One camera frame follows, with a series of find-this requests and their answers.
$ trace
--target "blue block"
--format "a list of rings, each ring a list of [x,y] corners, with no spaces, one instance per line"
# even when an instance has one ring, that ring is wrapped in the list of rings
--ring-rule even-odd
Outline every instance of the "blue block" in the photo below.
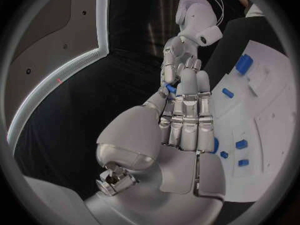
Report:
[[[233,98],[235,96],[235,94],[231,91],[229,91],[227,88],[223,88],[222,93],[224,93],[227,97],[229,98]]]
[[[214,138],[214,150],[211,151],[211,154],[215,154],[219,149],[219,140],[215,137]]]
[[[222,158],[226,159],[226,158],[228,158],[228,153],[225,152],[225,151],[221,151],[221,152],[220,152],[220,156],[221,156]]]
[[[165,87],[169,90],[170,93],[176,94],[177,89],[172,87],[170,84],[166,84]]]
[[[245,75],[252,64],[253,59],[249,55],[245,54],[244,56],[241,56],[237,61],[237,63],[235,64],[235,69],[238,70],[241,75]]]
[[[247,142],[247,140],[245,140],[245,139],[243,139],[243,140],[241,140],[241,141],[237,141],[237,142],[235,143],[235,147],[236,147],[237,149],[244,149],[244,148],[248,147],[248,142]]]
[[[249,160],[248,159],[243,159],[238,161],[238,166],[239,167],[244,167],[249,165]]]

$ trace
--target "led light strip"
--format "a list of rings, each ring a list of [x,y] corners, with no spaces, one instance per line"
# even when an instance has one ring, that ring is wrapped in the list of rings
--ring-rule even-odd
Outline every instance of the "led light strip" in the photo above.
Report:
[[[88,51],[53,71],[30,92],[14,115],[8,129],[7,141],[12,154],[15,153],[19,136],[26,122],[38,105],[64,81],[106,55],[107,53],[99,48]]]

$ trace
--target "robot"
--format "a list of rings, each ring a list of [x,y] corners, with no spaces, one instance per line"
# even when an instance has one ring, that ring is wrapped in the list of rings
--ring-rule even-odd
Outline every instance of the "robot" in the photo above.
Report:
[[[163,49],[158,91],[97,139],[106,171],[85,204],[101,224],[212,224],[223,206],[209,76],[197,52],[222,33],[207,0],[180,0],[176,23],[180,33]]]

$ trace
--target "blue object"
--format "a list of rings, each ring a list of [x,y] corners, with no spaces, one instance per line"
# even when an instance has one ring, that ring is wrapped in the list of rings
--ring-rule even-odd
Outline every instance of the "blue object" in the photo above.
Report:
[[[228,158],[228,153],[225,152],[225,151],[221,151],[221,152],[220,152],[220,155],[221,155],[221,157],[224,158],[224,159]]]
[[[227,97],[229,97],[229,98],[233,98],[234,97],[234,93],[233,92],[231,92],[231,91],[229,91],[227,88],[223,88],[223,90],[222,90],[222,93],[224,93]]]
[[[237,141],[237,142],[235,143],[235,147],[236,147],[237,149],[244,149],[244,148],[248,147],[248,142],[247,142],[247,140],[245,140],[245,139],[243,139],[243,140],[241,140],[241,141]]]
[[[170,93],[176,94],[177,89],[172,87],[170,84],[166,84],[165,87],[169,90]]]
[[[238,166],[239,167],[244,167],[249,165],[249,160],[248,159],[243,159],[238,161]]]
[[[215,137],[214,138],[214,150],[211,151],[211,154],[215,154],[219,149],[219,140]]]
[[[237,63],[235,64],[235,69],[238,70],[241,75],[245,75],[252,64],[253,59],[249,55],[245,54],[244,56],[241,56],[237,61]]]

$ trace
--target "cable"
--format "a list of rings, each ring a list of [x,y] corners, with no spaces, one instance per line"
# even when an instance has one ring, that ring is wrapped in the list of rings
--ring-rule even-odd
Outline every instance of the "cable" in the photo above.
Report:
[[[216,2],[216,4],[221,9],[221,16],[220,16],[220,18],[216,22],[216,25],[219,26],[222,23],[223,19],[224,19],[224,3],[223,3],[223,0],[219,0],[219,1],[214,0],[214,1]]]

